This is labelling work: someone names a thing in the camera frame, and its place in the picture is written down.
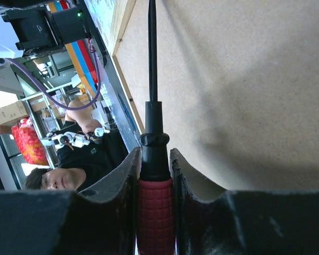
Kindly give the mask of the red black screwdriver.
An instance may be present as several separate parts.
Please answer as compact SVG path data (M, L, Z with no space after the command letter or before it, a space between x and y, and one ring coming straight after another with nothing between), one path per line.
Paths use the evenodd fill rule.
M145 132L140 136L137 246L139 254L174 254L173 180L158 99L156 2L148 8L149 101L145 103Z

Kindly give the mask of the wooden picture frame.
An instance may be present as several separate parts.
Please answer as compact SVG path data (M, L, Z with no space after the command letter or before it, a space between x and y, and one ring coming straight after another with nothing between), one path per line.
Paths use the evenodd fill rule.
M319 1L158 1L169 148L228 190L319 190Z

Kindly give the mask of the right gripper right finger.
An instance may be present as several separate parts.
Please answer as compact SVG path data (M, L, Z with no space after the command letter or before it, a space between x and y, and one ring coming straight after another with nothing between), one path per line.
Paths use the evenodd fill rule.
M319 192L228 191L170 152L178 254L319 254Z

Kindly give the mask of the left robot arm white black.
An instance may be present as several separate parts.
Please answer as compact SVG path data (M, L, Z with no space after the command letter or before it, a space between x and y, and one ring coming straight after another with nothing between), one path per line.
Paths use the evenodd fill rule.
M45 6L0 7L0 58L41 57L88 37L82 11L76 7L54 13Z

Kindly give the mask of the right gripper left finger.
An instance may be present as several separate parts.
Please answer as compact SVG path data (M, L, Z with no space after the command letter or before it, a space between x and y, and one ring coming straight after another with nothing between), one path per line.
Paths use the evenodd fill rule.
M0 191L0 254L134 254L140 154L79 193Z

